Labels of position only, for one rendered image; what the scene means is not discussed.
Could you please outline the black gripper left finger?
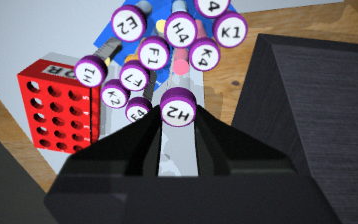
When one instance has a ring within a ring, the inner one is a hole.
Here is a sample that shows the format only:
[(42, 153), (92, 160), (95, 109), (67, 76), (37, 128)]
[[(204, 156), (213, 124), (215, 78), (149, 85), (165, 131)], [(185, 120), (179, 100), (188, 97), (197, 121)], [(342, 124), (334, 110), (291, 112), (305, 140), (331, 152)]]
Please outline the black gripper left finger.
[(156, 105), (135, 122), (69, 155), (57, 176), (64, 173), (158, 176), (161, 144), (161, 108)]

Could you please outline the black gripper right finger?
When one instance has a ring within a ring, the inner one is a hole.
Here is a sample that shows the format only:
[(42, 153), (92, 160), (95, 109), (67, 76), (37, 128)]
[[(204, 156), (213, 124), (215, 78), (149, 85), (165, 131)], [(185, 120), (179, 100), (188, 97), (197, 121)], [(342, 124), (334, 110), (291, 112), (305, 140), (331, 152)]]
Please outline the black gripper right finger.
[(220, 121), (199, 104), (194, 137), (198, 176), (299, 175), (288, 155)]

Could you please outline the pink tube with white and purple cap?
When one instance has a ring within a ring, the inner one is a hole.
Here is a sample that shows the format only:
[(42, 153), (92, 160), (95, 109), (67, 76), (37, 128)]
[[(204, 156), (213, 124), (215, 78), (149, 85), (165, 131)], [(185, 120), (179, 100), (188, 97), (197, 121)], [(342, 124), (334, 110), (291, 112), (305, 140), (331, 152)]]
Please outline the pink tube with white and purple cap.
[(198, 35), (195, 42), (189, 47), (189, 61), (192, 67), (198, 71), (210, 71), (214, 69), (220, 61), (220, 49), (217, 43), (208, 37), (203, 22), (198, 19), (195, 21), (198, 27)]

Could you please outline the blue tube rack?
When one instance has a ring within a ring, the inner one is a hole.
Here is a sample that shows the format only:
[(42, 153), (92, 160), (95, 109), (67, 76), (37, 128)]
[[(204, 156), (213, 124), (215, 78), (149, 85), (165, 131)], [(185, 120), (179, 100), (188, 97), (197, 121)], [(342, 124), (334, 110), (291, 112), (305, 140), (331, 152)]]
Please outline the blue tube rack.
[[(123, 5), (136, 4), (138, 1), (141, 0), (126, 0), (123, 3)], [(172, 11), (172, 4), (177, 0), (145, 0), (145, 1), (148, 1), (151, 4), (153, 12), (150, 14), (150, 16), (147, 19), (147, 29), (142, 38), (146, 38), (151, 35), (153, 28), (158, 20), (162, 20), (162, 19), (166, 20), (168, 18), (168, 16), (171, 14)], [(208, 34), (208, 37), (212, 38), (213, 23), (211, 22), (211, 20), (201, 16), (197, 12), (193, 0), (183, 0), (183, 1), (187, 3), (188, 12), (194, 17), (194, 19), (202, 20), (205, 30)], [(110, 21), (108, 25), (105, 27), (105, 29), (102, 31), (102, 33), (99, 35), (99, 37), (96, 39), (94, 45), (100, 48), (111, 36), (120, 40), (113, 33), (111, 28), (111, 21)], [(140, 40), (133, 43), (125, 43), (120, 40), (123, 47), (113, 60), (121, 66), (123, 61), (126, 59), (127, 55), (134, 54)], [(170, 59), (168, 64), (171, 62), (172, 53), (174, 50), (174, 47), (172, 47), (170, 44), (169, 46), (170, 46)], [(157, 73), (157, 79), (156, 79), (154, 91), (168, 79), (171, 63), (169, 65), (168, 64), (160, 70), (154, 70)]]

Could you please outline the light grey bench mat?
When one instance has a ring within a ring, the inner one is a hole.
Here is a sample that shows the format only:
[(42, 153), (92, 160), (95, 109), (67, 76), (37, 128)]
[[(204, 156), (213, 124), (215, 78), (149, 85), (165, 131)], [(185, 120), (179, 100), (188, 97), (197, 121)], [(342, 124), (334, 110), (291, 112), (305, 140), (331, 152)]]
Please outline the light grey bench mat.
[[(0, 100), (32, 141), (17, 74), (43, 59), (75, 66), (99, 48), (94, 42), (126, 0), (0, 0)], [(238, 13), (344, 2), (344, 0), (231, 0)], [(127, 105), (126, 105), (127, 106)], [(125, 109), (101, 100), (100, 136), (131, 124)], [(162, 122), (158, 176), (198, 176), (194, 121)]]

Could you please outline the red tube rack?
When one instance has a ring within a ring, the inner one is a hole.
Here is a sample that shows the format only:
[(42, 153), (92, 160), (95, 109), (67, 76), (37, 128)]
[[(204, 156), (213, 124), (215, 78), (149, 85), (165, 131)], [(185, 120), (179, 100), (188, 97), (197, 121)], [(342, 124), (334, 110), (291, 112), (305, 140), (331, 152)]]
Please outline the red tube rack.
[[(74, 75), (74, 67), (39, 59), (17, 74), (35, 148), (77, 152), (92, 144), (92, 121), (93, 143), (99, 139), (101, 85), (81, 84)], [(38, 83), (39, 89), (31, 81)]]

